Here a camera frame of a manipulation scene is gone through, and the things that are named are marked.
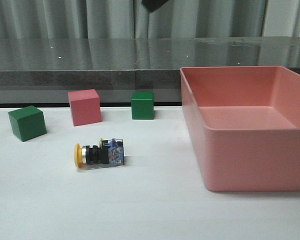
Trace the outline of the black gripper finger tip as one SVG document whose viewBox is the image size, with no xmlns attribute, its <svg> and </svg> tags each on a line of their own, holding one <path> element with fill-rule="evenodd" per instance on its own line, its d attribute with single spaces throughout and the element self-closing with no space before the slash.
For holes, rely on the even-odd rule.
<svg viewBox="0 0 300 240">
<path fill-rule="evenodd" d="M 142 0 L 141 3 L 149 12 L 155 12 L 162 7 L 168 0 Z"/>
</svg>

